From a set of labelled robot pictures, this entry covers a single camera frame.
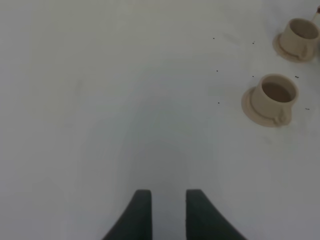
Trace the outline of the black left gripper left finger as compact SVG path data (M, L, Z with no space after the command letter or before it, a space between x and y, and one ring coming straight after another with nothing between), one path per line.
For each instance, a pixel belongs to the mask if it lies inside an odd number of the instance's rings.
M131 201L103 240L151 240L152 193L135 191Z

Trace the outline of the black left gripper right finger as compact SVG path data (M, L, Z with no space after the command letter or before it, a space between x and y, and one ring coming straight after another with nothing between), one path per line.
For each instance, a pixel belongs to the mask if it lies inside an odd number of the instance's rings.
M200 189L186 191L185 230L188 240L245 239Z

